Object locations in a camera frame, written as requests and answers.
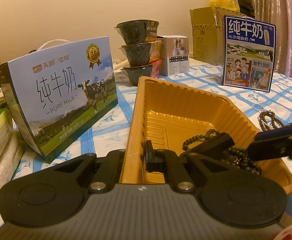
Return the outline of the top black noodle bowl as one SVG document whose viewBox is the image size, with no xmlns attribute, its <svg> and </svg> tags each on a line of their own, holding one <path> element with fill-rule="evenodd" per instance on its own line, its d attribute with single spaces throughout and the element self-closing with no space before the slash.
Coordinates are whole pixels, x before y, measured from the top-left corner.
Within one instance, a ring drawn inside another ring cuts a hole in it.
<svg viewBox="0 0 292 240">
<path fill-rule="evenodd" d="M 153 42 L 157 39 L 159 22 L 154 20 L 132 20 L 118 23 L 114 29 L 126 45 Z"/>
</svg>

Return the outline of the light blue milk carton box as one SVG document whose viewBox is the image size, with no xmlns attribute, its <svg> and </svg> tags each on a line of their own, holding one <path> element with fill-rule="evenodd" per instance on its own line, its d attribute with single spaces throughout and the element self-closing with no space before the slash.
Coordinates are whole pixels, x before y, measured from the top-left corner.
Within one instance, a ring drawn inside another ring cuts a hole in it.
<svg viewBox="0 0 292 240">
<path fill-rule="evenodd" d="M 118 103 L 107 36 L 3 63 L 0 86 L 24 141 L 48 163 Z"/>
</svg>

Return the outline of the bottom black noodle bowl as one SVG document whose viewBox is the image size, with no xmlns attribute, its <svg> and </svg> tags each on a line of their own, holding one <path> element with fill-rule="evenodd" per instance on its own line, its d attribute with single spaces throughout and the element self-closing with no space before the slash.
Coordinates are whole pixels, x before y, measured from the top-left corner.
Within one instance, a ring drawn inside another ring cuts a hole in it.
<svg viewBox="0 0 292 240">
<path fill-rule="evenodd" d="M 139 78 L 142 76 L 159 78 L 161 66 L 162 60 L 159 59 L 143 66 L 123 67 L 122 71 L 127 75 L 130 84 L 137 87 Z"/>
</svg>

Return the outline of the orange plastic tray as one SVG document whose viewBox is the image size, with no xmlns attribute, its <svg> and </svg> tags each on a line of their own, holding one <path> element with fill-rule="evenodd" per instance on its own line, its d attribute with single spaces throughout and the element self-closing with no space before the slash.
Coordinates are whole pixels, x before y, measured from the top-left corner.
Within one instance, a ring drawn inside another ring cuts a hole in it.
<svg viewBox="0 0 292 240">
<path fill-rule="evenodd" d="M 211 128 L 229 134 L 239 148 L 246 148 L 259 131 L 225 96 L 140 77 L 120 182 L 163 183 L 162 174 L 145 169 L 145 142 L 181 154 L 184 141 Z"/>
</svg>

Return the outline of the dark blue milk carton box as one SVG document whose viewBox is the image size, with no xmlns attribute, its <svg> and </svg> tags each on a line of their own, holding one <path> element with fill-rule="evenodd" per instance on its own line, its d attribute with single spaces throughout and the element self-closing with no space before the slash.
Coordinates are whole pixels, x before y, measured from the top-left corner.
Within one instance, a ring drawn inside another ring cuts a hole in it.
<svg viewBox="0 0 292 240">
<path fill-rule="evenodd" d="M 225 15 L 223 31 L 221 84 L 269 92 L 275 70 L 276 26 L 250 17 Z"/>
</svg>

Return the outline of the yellow plastic bag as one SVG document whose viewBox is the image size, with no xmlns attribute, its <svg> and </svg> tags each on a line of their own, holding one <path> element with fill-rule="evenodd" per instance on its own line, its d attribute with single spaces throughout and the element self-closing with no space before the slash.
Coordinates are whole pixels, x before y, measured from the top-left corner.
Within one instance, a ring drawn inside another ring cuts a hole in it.
<svg viewBox="0 0 292 240">
<path fill-rule="evenodd" d="M 235 12 L 240 12 L 238 0 L 210 0 L 207 6 L 212 8 L 219 7 Z"/>
</svg>

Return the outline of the open cardboard box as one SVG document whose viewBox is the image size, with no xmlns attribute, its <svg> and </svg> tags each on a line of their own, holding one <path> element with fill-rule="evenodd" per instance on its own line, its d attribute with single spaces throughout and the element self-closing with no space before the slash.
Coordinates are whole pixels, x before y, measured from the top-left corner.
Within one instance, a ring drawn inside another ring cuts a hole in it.
<svg viewBox="0 0 292 240">
<path fill-rule="evenodd" d="M 223 19 L 225 15 L 243 17 L 243 14 L 221 7 L 190 10 L 194 59 L 212 65 L 224 64 Z"/>
</svg>

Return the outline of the middle black noodle bowl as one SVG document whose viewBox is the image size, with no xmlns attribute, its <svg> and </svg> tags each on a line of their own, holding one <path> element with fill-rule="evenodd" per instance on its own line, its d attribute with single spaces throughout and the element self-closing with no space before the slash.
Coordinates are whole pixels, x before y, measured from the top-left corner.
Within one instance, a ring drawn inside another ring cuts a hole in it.
<svg viewBox="0 0 292 240">
<path fill-rule="evenodd" d="M 143 42 L 137 44 L 123 45 L 121 51 L 127 57 L 130 66 L 138 67 L 161 58 L 162 41 Z"/>
</svg>

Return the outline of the small white product box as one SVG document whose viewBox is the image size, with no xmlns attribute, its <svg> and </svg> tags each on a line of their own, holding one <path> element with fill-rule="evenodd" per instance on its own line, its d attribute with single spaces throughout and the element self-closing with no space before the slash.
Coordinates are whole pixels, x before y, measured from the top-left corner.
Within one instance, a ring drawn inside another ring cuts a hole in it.
<svg viewBox="0 0 292 240">
<path fill-rule="evenodd" d="M 161 75 L 171 76 L 189 71 L 189 39 L 182 35 L 158 36 L 162 42 L 160 56 Z"/>
</svg>

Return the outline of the black noodle bowl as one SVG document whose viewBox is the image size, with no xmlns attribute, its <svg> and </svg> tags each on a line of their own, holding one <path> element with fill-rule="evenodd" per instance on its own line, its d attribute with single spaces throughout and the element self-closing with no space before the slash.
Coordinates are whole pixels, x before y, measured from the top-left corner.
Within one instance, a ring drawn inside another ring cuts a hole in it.
<svg viewBox="0 0 292 240">
<path fill-rule="evenodd" d="M 159 22 L 154 20 L 132 20 L 118 23 L 114 29 L 126 45 L 153 42 L 157 39 Z"/>
<path fill-rule="evenodd" d="M 137 44 L 123 45 L 121 51 L 127 57 L 130 66 L 138 67 L 161 58 L 162 41 L 143 42 Z"/>
<path fill-rule="evenodd" d="M 161 66 L 162 60 L 159 59 L 143 66 L 123 67 L 122 71 L 127 75 L 130 84 L 137 87 L 139 78 L 142 76 L 159 78 Z"/>
</svg>

